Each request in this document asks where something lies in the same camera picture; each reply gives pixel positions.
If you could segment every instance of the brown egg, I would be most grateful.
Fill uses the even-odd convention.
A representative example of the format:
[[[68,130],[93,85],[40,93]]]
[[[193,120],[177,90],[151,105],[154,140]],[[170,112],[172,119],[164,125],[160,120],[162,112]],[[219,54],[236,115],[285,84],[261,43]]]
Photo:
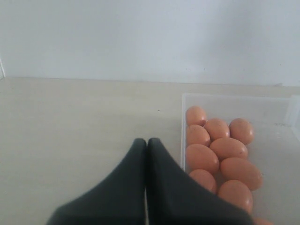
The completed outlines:
[[[190,174],[190,177],[193,178],[198,184],[200,184],[205,189],[209,190],[212,193],[216,193],[217,184],[214,177],[206,170],[194,170]]]
[[[210,135],[200,125],[191,125],[186,129],[186,142],[190,144],[210,145]]]
[[[245,184],[238,180],[225,182],[220,187],[218,196],[248,213],[252,212],[252,193]]]
[[[202,144],[191,144],[186,148],[186,161],[192,170],[202,169],[215,174],[219,170],[216,154]]]
[[[229,124],[230,137],[239,140],[244,145],[250,144],[254,139],[252,124],[245,119],[234,119]]]
[[[239,140],[229,137],[215,140],[210,144],[210,149],[215,152],[220,161],[230,157],[248,158],[246,146]]]
[[[254,191],[263,184],[262,173],[259,169],[242,158],[227,158],[224,159],[220,167],[221,173],[227,180],[239,180]]]
[[[188,108],[186,111],[186,123],[188,126],[194,124],[204,126],[206,119],[206,112],[196,105]]]
[[[229,127],[227,123],[219,118],[206,121],[204,128],[210,134],[212,141],[221,137],[229,137]]]
[[[254,218],[255,225],[274,225],[270,221],[261,218]]]

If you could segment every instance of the egg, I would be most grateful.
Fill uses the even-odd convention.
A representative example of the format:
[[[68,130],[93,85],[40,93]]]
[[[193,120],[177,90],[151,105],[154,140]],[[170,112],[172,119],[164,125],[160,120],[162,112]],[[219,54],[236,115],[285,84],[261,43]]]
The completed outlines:
[[[247,147],[239,140],[223,137],[213,141],[210,149],[217,155],[220,161],[230,157],[248,158]]]
[[[206,121],[204,128],[210,135],[211,140],[216,140],[221,137],[229,137],[229,127],[224,120],[213,118]]]
[[[254,218],[255,225],[274,225],[270,221],[261,218]]]
[[[239,180],[254,191],[263,184],[262,173],[259,169],[242,158],[227,158],[224,159],[220,166],[220,171],[227,180]]]
[[[191,125],[186,129],[186,142],[190,144],[210,145],[210,135],[200,125]]]
[[[196,105],[188,108],[186,111],[186,123],[188,126],[194,124],[204,126],[206,119],[206,112]]]
[[[186,148],[186,162],[192,170],[202,169],[215,174],[219,170],[216,154],[202,144],[191,144]]]
[[[248,213],[252,212],[252,193],[245,184],[238,180],[229,180],[225,182],[220,187],[218,196]]]
[[[212,193],[216,193],[217,184],[214,177],[206,170],[194,170],[190,174],[190,177],[200,184],[205,189]]]
[[[244,145],[250,144],[254,139],[252,124],[241,118],[234,119],[229,124],[230,137],[239,140]]]

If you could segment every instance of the white wall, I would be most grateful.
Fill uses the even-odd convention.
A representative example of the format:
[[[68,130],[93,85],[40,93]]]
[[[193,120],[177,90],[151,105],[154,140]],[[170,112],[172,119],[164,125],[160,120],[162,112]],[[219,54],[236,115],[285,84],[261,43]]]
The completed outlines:
[[[300,86],[297,0],[0,0],[7,76]]]

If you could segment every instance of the plastic box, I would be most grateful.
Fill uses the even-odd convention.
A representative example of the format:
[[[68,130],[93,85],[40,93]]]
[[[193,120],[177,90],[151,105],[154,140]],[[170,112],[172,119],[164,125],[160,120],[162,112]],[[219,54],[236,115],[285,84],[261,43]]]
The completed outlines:
[[[300,97],[270,98],[183,94],[181,167],[185,161],[185,112],[202,107],[208,119],[249,120],[255,139],[247,146],[249,161],[263,173],[263,186],[253,192],[253,216],[274,224],[300,225]]]

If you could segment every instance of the white table surface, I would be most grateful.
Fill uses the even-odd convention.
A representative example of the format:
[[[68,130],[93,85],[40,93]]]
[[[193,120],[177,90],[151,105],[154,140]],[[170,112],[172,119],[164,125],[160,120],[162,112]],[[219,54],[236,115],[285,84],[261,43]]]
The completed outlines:
[[[300,88],[0,80],[0,224],[45,224],[99,183],[136,137],[161,138],[179,162],[187,92],[289,97]]]

